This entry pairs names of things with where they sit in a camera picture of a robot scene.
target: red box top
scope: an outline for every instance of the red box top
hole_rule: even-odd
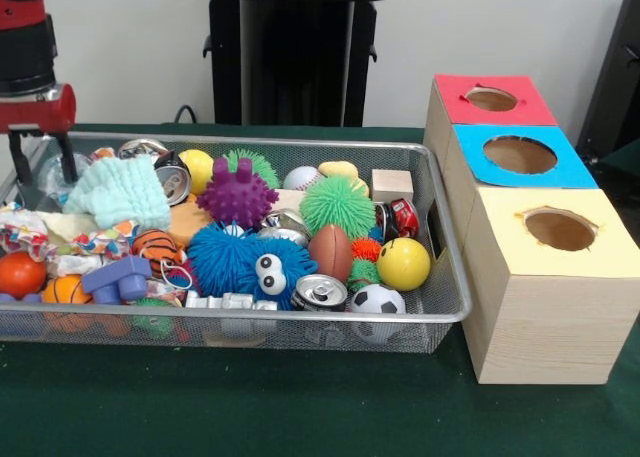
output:
[[[558,125],[526,76],[436,75],[452,124]]]

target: black cable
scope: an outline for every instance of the black cable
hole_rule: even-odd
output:
[[[184,114],[185,111],[189,113],[189,116],[191,117],[191,122],[193,122],[194,124],[197,124],[198,118],[196,117],[196,113],[193,111],[190,105],[186,105],[186,104],[178,109],[178,113],[173,119],[173,123],[174,124],[179,123],[180,119],[182,118],[182,114]]]

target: white wall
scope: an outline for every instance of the white wall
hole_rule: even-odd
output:
[[[208,0],[46,0],[82,122],[213,119]],[[621,0],[378,3],[365,125],[424,126],[435,72],[531,75],[576,138]]]

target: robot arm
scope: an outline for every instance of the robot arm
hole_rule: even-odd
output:
[[[68,138],[76,100],[70,85],[56,82],[56,42],[44,0],[0,0],[0,49],[0,133],[9,135],[18,179],[27,185],[33,180],[21,137],[47,134],[62,150],[65,180],[76,181]]]

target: green spiky ball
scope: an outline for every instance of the green spiky ball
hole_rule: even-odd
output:
[[[136,302],[144,307],[169,307],[171,304],[159,299],[144,298]],[[171,317],[160,315],[136,315],[132,318],[134,327],[145,329],[154,339],[162,339],[173,332],[174,324]]]
[[[349,177],[335,175],[307,190],[300,213],[312,234],[328,224],[340,227],[350,240],[369,234],[376,225],[376,212],[357,185]]]
[[[355,259],[353,261],[351,275],[347,279],[347,288],[351,292],[358,292],[367,285],[379,284],[381,282],[376,264],[364,259]]]
[[[238,170],[239,159],[251,159],[251,162],[253,162],[253,171],[257,172],[258,175],[262,177],[262,180],[267,183],[269,188],[280,188],[280,179],[278,179],[278,174],[276,174],[271,163],[269,163],[263,155],[247,149],[235,149],[226,153],[223,157],[226,157],[229,162],[229,172],[235,172]]]

